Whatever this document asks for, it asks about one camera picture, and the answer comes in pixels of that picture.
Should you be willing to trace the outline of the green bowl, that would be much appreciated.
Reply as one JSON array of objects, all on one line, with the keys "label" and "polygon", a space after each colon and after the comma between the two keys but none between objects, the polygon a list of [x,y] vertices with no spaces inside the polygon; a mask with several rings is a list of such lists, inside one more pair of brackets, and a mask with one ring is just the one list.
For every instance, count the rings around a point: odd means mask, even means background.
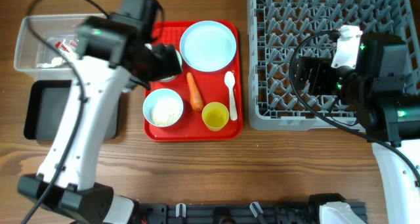
[{"label": "green bowl", "polygon": [[[146,43],[145,46],[149,50],[152,50],[152,44]],[[182,57],[181,57],[181,54],[177,50],[176,50],[176,54],[177,54],[177,58],[178,58],[179,64],[180,64],[180,66],[182,66]],[[175,78],[176,78],[176,76],[171,76],[171,77],[168,77],[168,78],[161,79],[159,82],[166,83],[166,82],[170,82],[170,81],[174,80]]]}]

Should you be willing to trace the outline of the light blue bowl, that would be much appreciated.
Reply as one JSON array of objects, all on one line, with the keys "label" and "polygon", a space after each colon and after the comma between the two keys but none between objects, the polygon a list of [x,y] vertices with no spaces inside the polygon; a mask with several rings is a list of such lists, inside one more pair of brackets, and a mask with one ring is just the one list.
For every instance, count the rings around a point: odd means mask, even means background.
[{"label": "light blue bowl", "polygon": [[171,89],[157,89],[145,99],[142,107],[144,118],[156,127],[176,124],[183,113],[184,103],[178,93]]}]

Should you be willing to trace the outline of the white rice grains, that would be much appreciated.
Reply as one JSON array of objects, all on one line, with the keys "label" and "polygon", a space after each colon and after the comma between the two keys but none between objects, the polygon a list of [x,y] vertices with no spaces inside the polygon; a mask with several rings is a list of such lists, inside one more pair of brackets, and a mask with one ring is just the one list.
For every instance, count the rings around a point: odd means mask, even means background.
[{"label": "white rice grains", "polygon": [[151,111],[151,118],[154,125],[167,127],[173,125],[182,114],[182,106],[177,99],[166,97],[158,99]]}]

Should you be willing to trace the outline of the white napkin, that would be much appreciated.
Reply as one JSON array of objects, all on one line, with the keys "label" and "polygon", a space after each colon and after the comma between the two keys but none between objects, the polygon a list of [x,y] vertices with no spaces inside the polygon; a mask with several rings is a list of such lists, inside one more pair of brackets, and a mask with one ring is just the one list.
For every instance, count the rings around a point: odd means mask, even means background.
[{"label": "white napkin", "polygon": [[[69,40],[76,40],[77,44],[79,43],[79,40],[76,39],[73,35],[62,35],[58,37],[50,37],[47,39],[47,42],[54,45],[58,41],[62,41],[63,39],[66,39],[66,41]],[[64,51],[60,51],[62,55],[64,55],[68,60],[71,62],[77,59],[77,53],[67,53]],[[62,68],[63,65],[66,63],[66,61],[59,55],[57,55],[54,51],[52,51],[50,48],[46,47],[44,44],[40,43],[38,50],[37,50],[37,56],[36,56],[36,67],[37,68]]]}]

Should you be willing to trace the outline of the yellow plastic cup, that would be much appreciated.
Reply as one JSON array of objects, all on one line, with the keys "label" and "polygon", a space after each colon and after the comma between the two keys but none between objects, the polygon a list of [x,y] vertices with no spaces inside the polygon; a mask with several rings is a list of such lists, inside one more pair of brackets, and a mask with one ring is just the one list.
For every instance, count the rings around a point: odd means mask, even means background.
[{"label": "yellow plastic cup", "polygon": [[230,115],[227,107],[220,102],[210,102],[201,113],[202,120],[211,131],[220,131],[229,121]]}]

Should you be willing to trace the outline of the red snack wrapper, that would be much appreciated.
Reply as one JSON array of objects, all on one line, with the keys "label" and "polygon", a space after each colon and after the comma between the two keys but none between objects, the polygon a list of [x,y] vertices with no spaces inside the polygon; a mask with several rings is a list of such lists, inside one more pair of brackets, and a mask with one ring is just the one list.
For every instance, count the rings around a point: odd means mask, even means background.
[{"label": "red snack wrapper", "polygon": [[67,53],[75,53],[75,50],[77,48],[77,41],[74,39],[69,40],[69,41],[66,41],[66,39],[63,39],[62,41],[58,41],[55,44],[55,47]]}]

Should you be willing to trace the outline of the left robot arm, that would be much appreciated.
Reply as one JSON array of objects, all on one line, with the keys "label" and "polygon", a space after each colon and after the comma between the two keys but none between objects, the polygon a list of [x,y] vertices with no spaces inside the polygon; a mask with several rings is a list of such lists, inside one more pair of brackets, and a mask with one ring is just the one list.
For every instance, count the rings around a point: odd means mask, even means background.
[{"label": "left robot arm", "polygon": [[142,221],[136,200],[96,182],[96,165],[122,92],[182,72],[175,48],[153,35],[163,15],[157,0],[123,0],[117,12],[90,16],[77,28],[75,58],[66,59],[73,80],[56,137],[38,171],[17,186],[35,208],[75,223]]}]

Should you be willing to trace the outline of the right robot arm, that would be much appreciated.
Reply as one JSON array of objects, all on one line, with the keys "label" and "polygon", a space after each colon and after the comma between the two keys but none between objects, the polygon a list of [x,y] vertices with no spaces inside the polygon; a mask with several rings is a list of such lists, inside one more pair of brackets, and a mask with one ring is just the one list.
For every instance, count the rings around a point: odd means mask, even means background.
[{"label": "right robot arm", "polygon": [[356,121],[364,133],[326,118],[300,103],[316,117],[371,143],[377,160],[390,223],[419,222],[419,95],[406,92],[404,74],[406,42],[398,35],[370,32],[345,35],[326,30],[336,41],[349,40],[350,46],[337,49],[346,58],[298,57],[312,39],[304,39],[289,62],[289,80],[294,92],[309,86],[315,95],[334,95],[356,111]]}]

